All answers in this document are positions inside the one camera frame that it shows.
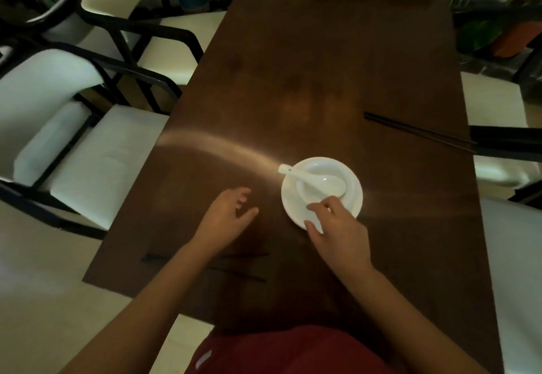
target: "person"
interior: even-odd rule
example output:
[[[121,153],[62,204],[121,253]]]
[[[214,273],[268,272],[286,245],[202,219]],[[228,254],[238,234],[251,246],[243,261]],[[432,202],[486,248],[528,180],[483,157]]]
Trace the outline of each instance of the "person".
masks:
[[[180,309],[183,296],[208,261],[254,220],[240,217],[250,189],[222,192],[192,240],[181,247],[138,296],[61,371],[62,374],[148,373]],[[323,234],[306,221],[322,259],[417,374],[482,374],[487,371],[410,304],[371,264],[367,228],[336,197],[310,204]],[[186,373],[395,372],[348,334],[317,326],[244,336],[210,335]]]

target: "white ceramic spoon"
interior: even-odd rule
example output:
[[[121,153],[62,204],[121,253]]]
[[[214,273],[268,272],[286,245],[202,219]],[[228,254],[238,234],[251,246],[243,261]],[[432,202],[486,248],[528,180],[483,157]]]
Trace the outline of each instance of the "white ceramic spoon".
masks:
[[[297,177],[320,190],[326,196],[341,197],[346,192],[346,183],[337,176],[319,176],[317,174],[294,169],[294,167],[288,166],[287,164],[281,164],[279,166],[279,173]]]

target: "white saucer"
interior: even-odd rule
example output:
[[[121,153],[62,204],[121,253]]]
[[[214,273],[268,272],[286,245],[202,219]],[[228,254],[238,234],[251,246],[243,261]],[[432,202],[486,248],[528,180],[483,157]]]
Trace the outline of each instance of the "white saucer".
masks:
[[[342,178],[346,182],[346,193],[341,197],[341,202],[354,217],[358,216],[363,204],[362,185],[354,172],[347,166],[340,161],[327,157],[311,157],[300,161],[293,167],[309,173],[332,174]],[[308,189],[309,186],[302,181],[296,185],[297,181],[299,180],[294,176],[287,175],[284,178],[281,188],[282,205],[288,216],[299,227],[306,230],[304,221],[309,220],[314,223],[320,232],[322,232],[322,227],[320,226],[320,221],[318,221],[316,214],[307,210],[307,202],[301,197],[299,192],[301,191],[303,193],[304,191],[303,194],[305,199],[315,199],[317,193],[314,193],[314,190]]]

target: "chopsticks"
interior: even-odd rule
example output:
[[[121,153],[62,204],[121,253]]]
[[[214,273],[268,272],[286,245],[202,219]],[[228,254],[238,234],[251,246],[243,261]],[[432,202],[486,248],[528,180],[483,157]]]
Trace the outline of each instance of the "chopsticks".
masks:
[[[442,143],[442,144],[449,145],[451,147],[459,148],[461,150],[468,151],[470,153],[475,153],[472,146],[476,146],[477,142],[472,141],[471,139],[463,139],[461,137],[458,137],[452,134],[414,126],[413,124],[404,123],[399,120],[390,119],[388,117],[383,117],[375,113],[369,113],[367,111],[363,113],[363,116],[367,120],[371,120],[388,127],[396,128],[397,130],[414,134],[414,135],[417,135],[419,137],[423,137],[429,140],[437,141],[438,143]],[[466,145],[461,146],[459,144],[452,143],[451,140],[459,141],[461,143],[465,143]]]

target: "wooden table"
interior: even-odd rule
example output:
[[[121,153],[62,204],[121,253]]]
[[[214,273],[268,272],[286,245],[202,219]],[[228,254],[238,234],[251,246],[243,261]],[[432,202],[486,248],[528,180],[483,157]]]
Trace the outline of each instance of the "wooden table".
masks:
[[[256,222],[181,312],[225,331],[336,326],[383,353],[281,204],[277,166],[327,156],[362,183],[376,268],[502,372],[472,156],[363,111],[468,136],[448,0],[234,0],[84,281],[136,295],[163,265],[142,257],[171,255],[221,190],[249,186]]]

